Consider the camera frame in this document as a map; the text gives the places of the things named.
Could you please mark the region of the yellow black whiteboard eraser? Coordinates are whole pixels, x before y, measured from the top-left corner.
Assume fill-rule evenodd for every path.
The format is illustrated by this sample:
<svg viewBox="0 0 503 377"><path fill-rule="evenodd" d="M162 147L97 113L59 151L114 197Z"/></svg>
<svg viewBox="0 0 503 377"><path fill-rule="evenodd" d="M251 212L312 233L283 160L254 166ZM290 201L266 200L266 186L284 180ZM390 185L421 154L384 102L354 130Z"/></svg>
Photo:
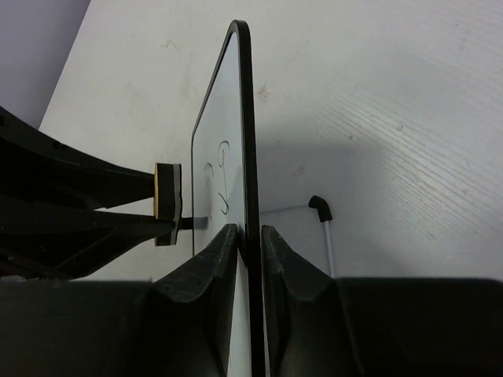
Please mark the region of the yellow black whiteboard eraser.
<svg viewBox="0 0 503 377"><path fill-rule="evenodd" d="M154 207L156 220L171 221L174 228L155 238L156 247L175 245L182 218L182 165L156 163L154 172Z"/></svg>

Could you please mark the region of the small black-framed whiteboard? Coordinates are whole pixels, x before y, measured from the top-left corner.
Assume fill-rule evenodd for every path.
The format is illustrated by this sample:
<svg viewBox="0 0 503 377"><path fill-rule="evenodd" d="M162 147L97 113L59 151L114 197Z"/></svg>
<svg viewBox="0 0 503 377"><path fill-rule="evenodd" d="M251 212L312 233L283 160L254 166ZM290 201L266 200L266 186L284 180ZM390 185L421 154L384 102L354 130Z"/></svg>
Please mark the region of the small black-framed whiteboard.
<svg viewBox="0 0 503 377"><path fill-rule="evenodd" d="M233 20L226 33L191 140L193 251L226 224L238 231L228 376L268 376L263 314L260 217L310 208L323 225L325 254L333 263L332 213L319 196L259 207L252 44L248 24Z"/></svg>

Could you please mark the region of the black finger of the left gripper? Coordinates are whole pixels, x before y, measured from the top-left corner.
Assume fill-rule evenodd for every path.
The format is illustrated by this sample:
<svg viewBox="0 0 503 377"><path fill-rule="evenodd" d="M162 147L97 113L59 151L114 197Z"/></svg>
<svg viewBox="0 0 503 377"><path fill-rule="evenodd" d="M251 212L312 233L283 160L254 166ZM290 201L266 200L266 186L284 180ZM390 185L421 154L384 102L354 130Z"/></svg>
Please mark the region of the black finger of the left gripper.
<svg viewBox="0 0 503 377"><path fill-rule="evenodd" d="M177 218L116 213L152 188L79 192L1 190L1 275L72 280L89 276L147 240L169 235Z"/></svg>
<svg viewBox="0 0 503 377"><path fill-rule="evenodd" d="M2 108L1 194L51 207L96 210L153 197L154 177L87 155Z"/></svg>

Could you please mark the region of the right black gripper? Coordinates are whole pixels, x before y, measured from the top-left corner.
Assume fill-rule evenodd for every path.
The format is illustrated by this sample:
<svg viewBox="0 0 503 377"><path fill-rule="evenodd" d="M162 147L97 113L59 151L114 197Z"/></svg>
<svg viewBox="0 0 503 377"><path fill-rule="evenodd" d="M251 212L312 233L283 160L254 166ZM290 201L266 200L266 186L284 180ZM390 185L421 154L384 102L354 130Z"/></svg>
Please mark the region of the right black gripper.
<svg viewBox="0 0 503 377"><path fill-rule="evenodd" d="M265 308L237 304L224 225L156 284L1 288L4 376L499 376L502 285L335 281L262 227Z"/></svg>

